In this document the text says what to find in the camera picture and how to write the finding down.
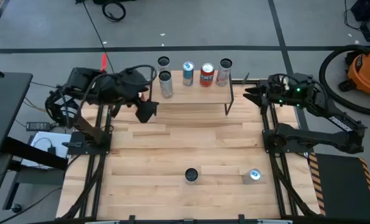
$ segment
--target shop vacuum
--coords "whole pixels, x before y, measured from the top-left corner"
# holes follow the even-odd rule
[[[319,71],[319,81],[335,101],[343,106],[359,113],[370,115],[370,109],[356,105],[336,94],[327,84],[326,69],[330,62],[339,54],[349,52],[345,62],[349,65],[348,79],[339,83],[341,91],[359,90],[370,94],[370,47],[362,45],[347,45],[341,47],[327,56],[323,61]]]

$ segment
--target wooden tabletop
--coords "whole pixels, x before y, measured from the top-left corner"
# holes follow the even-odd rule
[[[98,219],[127,220],[129,215],[137,220],[237,219],[238,214],[279,218],[260,110],[242,96],[248,87],[233,85],[234,103],[227,116],[222,105],[162,104],[157,117],[140,124],[135,108],[122,107],[112,120],[112,148],[104,167]],[[85,107],[83,116],[94,124],[96,111],[95,106]],[[277,116],[279,122],[297,126],[292,107],[277,108]],[[306,159],[286,155],[294,189],[319,213]],[[57,217],[82,191],[87,164],[88,156],[81,156],[67,170]],[[185,182],[190,167],[199,172],[196,185]],[[262,172],[262,179],[244,185],[241,175],[252,168]],[[283,195],[290,214],[284,188]]]
[[[193,85],[183,85],[182,71],[171,71],[173,96],[165,99],[161,95],[160,81],[157,77],[153,82],[152,100],[160,104],[222,104],[231,102],[230,84],[218,86],[215,84],[215,71],[213,83],[209,87],[200,85],[200,70],[194,70]]]

